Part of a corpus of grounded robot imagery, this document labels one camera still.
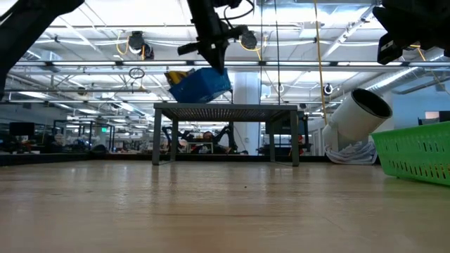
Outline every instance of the white tube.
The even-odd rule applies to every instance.
[[[370,91],[357,89],[330,116],[323,129],[325,144],[339,151],[363,141],[391,116],[392,110],[383,99]]]

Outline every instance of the white cloth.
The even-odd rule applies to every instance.
[[[325,147],[325,153],[331,162],[337,164],[372,165],[378,156],[373,142],[369,142],[366,145],[358,142],[354,145],[349,145],[339,152],[332,151],[327,146]]]

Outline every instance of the wooden table surface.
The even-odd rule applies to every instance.
[[[0,252],[449,252],[450,188],[379,167],[0,168]]]

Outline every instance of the white cylinder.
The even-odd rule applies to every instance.
[[[374,93],[357,89],[328,119],[323,129],[325,144],[334,151],[368,138],[392,116],[390,106]]]
[[[233,102],[241,105],[259,105],[260,100],[259,73],[236,73],[233,85]],[[234,140],[238,145],[238,151],[247,150],[249,155],[257,155],[259,123],[235,122],[234,127]]]

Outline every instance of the yellow cable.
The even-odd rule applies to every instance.
[[[417,50],[419,51],[419,54],[420,54],[422,60],[423,60],[423,61],[427,61],[427,59],[425,58],[425,56],[424,56],[423,53],[422,53],[422,50],[421,50],[420,48],[418,48]],[[430,70],[430,72],[431,72],[431,74],[435,77],[436,82],[437,82],[437,83],[445,90],[445,92],[447,92],[447,94],[450,95],[450,92],[447,91],[447,89],[445,88],[445,85],[443,85],[443,84],[441,83],[441,81],[439,80],[439,78],[437,77],[437,75],[435,74],[435,72],[432,71],[432,70]]]
[[[259,51],[256,51],[256,54],[258,55],[259,60],[261,60],[261,54],[259,54]]]
[[[322,76],[322,56],[321,56],[321,39],[319,36],[319,16],[317,14],[317,0],[314,0],[314,11],[316,12],[316,35],[317,35],[317,56],[319,57],[319,74],[321,77],[321,98],[322,98],[322,111],[325,125],[328,124],[325,112],[325,96],[323,95],[323,76]]]
[[[260,48],[255,48],[255,49],[248,49],[248,48],[245,48],[244,45],[242,45],[242,41],[239,41],[239,44],[240,44],[240,46],[242,46],[242,48],[244,48],[244,49],[247,50],[247,51],[256,51],[256,54],[258,55],[259,60],[261,60],[261,54],[259,53],[259,50],[262,49],[263,44],[261,45]]]
[[[125,53],[124,52],[122,52],[121,50],[120,50],[120,48],[119,48],[119,39],[120,39],[120,35],[121,35],[121,31],[119,31],[119,36],[117,37],[117,44],[116,44],[116,48],[117,48],[117,52],[119,52],[121,55],[124,55],[124,54],[126,54],[127,52],[128,52],[128,46],[129,46],[129,44],[128,44],[128,42],[129,42],[129,36],[127,37],[127,48],[125,49]]]

